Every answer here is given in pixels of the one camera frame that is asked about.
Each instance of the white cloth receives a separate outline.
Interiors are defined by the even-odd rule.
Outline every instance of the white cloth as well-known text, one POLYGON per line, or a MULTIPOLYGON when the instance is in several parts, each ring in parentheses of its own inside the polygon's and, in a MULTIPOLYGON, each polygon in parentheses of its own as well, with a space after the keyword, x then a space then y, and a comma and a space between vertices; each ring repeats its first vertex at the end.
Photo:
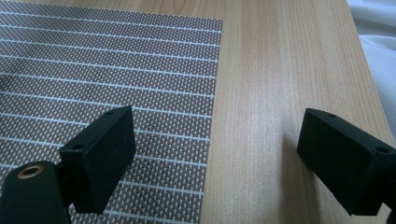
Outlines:
POLYGON ((396 143, 396 0, 348 0, 396 143))

